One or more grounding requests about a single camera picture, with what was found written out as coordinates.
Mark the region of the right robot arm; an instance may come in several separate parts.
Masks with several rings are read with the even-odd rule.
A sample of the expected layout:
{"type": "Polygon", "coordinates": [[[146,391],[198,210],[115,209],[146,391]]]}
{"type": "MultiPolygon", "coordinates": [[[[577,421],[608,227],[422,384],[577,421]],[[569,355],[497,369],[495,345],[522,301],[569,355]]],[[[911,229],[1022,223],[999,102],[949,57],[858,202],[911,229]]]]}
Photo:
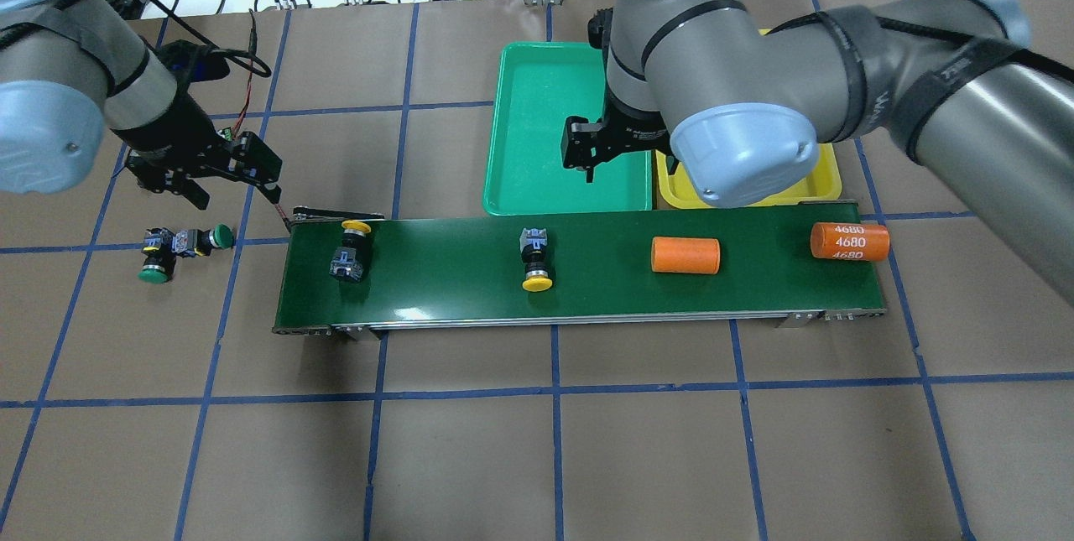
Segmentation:
{"type": "Polygon", "coordinates": [[[657,150],[707,205],[745,207],[883,127],[1071,301],[1071,68],[1031,50],[1017,0],[830,8],[766,34],[742,0],[615,0],[587,33],[603,116],[568,117],[565,167],[657,150]]]}

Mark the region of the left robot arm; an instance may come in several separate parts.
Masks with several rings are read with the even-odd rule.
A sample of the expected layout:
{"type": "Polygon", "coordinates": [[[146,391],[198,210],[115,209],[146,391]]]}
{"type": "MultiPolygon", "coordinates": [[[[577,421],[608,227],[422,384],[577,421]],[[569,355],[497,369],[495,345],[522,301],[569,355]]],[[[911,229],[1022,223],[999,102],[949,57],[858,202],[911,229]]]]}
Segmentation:
{"type": "Polygon", "coordinates": [[[256,133],[220,133],[189,93],[229,64],[268,77],[256,45],[224,49],[195,30],[156,50],[107,0],[3,0],[1,186],[66,192],[95,165],[104,132],[127,144],[143,189],[201,210],[207,177],[247,182],[279,202],[284,162],[256,133]]]}

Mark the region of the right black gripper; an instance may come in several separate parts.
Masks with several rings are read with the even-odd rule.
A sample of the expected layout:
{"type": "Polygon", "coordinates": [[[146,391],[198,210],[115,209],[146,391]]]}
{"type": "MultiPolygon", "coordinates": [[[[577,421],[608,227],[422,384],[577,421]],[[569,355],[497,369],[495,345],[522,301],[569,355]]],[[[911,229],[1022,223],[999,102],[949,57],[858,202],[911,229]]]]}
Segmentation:
{"type": "Polygon", "coordinates": [[[561,166],[582,170],[586,182],[594,181],[595,170],[622,153],[656,151],[671,158],[668,128],[659,112],[636,109],[607,91],[603,96],[603,116],[595,122],[570,116],[564,121],[561,137],[561,166]]]}

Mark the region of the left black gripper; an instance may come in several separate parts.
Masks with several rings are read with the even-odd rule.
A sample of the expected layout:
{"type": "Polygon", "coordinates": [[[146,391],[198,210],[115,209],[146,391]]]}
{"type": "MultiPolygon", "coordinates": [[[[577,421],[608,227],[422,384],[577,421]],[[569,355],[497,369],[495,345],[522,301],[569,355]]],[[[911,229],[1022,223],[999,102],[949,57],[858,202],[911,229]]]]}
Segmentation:
{"type": "Polygon", "coordinates": [[[124,169],[137,178],[139,188],[180,195],[199,210],[208,208],[211,194],[198,179],[246,182],[265,198],[279,188],[284,160],[252,132],[217,131],[211,120],[195,120],[126,129],[124,143],[130,147],[124,169]]]}

